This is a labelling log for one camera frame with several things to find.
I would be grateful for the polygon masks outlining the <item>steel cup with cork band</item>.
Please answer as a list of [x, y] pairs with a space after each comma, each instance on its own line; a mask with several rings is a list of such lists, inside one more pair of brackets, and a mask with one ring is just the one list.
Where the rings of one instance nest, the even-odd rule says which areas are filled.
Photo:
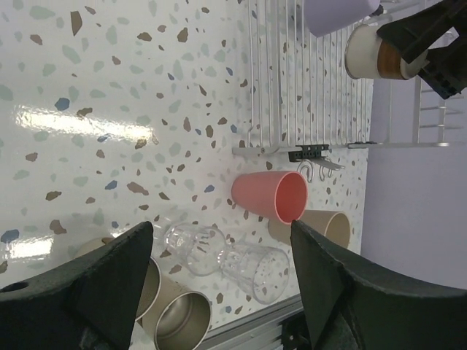
[[428, 64], [428, 50], [411, 63], [377, 35], [379, 26], [360, 25], [347, 40], [344, 65], [352, 79], [408, 80]]

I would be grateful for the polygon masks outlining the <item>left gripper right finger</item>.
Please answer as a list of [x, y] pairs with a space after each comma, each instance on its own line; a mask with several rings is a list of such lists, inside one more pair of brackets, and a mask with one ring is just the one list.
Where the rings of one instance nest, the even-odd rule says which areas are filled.
[[290, 241], [312, 349], [465, 349], [466, 291], [405, 276], [301, 221]]

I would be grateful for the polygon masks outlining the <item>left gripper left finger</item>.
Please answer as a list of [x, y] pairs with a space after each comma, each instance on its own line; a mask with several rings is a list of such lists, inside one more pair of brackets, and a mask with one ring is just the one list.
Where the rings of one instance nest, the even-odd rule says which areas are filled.
[[[128, 349], [153, 246], [141, 222], [111, 243], [1, 289], [2, 349]], [[116, 286], [127, 264], [130, 286]]]

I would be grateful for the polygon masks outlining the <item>lavender plastic cup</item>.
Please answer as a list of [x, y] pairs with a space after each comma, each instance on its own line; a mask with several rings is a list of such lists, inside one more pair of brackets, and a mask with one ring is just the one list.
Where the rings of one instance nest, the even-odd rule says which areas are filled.
[[380, 0], [304, 0], [304, 21], [316, 37], [338, 31], [374, 13]]

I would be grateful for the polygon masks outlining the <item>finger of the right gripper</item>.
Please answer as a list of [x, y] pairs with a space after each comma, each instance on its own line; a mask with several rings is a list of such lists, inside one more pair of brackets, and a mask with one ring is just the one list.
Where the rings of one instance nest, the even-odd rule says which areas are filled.
[[466, 88], [466, 47], [430, 49], [418, 76], [443, 99], [460, 94]]
[[385, 24], [377, 35], [411, 63], [454, 28], [466, 35], [466, 0], [443, 0], [414, 15]]

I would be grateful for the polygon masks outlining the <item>pink plastic cup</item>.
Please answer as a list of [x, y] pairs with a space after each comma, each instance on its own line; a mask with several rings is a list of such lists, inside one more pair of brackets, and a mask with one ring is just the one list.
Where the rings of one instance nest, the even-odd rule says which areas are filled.
[[297, 171], [262, 171], [238, 176], [231, 187], [242, 208], [285, 225], [300, 219], [308, 201], [308, 184]]

